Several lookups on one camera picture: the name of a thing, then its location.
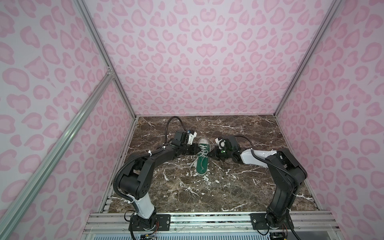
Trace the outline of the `white shoelace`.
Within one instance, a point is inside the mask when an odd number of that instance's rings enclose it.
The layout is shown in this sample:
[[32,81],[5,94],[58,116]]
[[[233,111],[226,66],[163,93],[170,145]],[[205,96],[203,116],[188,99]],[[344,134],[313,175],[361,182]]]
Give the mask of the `white shoelace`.
[[196,169],[206,169],[208,165],[208,154],[210,152],[210,145],[207,144],[199,144],[200,152],[197,154],[196,159],[193,161],[192,166]]

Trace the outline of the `green canvas sneaker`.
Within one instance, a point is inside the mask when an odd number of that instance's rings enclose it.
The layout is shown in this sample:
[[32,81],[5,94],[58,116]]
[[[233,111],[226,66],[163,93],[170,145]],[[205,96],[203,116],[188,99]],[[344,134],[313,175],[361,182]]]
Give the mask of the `green canvas sneaker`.
[[200,152],[196,159],[196,171],[199,175],[205,175],[208,170],[209,153],[211,151],[210,143],[207,139],[201,138],[198,141]]

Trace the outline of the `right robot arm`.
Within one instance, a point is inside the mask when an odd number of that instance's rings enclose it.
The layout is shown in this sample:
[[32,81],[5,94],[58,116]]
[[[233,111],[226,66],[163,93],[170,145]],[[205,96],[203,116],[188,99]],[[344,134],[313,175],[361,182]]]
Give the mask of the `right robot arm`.
[[267,167],[276,186],[275,193],[266,210],[264,225],[277,229],[287,222],[289,212],[296,199],[301,184],[308,177],[304,167],[287,148],[276,151],[257,151],[234,147],[214,147],[209,157],[235,163]]

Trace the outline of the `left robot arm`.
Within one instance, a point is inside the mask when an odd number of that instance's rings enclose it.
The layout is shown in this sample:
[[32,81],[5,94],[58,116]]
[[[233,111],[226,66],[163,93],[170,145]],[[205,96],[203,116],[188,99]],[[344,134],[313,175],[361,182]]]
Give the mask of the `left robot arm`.
[[199,152],[201,149],[196,143],[179,146],[168,143],[153,152],[130,156],[130,160],[118,170],[113,180],[114,192],[135,208],[129,220],[130,232],[151,232],[160,226],[156,208],[149,196],[155,168],[173,159],[195,156]]

